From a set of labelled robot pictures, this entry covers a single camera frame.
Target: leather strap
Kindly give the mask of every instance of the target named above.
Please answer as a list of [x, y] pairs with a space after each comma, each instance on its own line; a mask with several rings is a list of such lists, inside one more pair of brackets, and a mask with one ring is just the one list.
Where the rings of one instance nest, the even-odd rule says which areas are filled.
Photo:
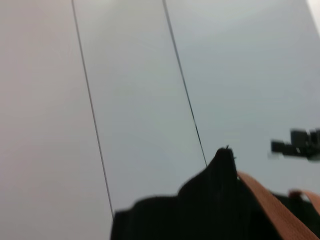
[[284, 240], [319, 240], [319, 238], [293, 215], [275, 196], [253, 177], [237, 172], [238, 177], [251, 190], [278, 234]]
[[314, 192], [308, 190], [292, 189], [289, 191], [289, 198], [300, 197], [303, 194], [307, 196], [314, 209], [320, 215], [320, 196], [315, 194]]

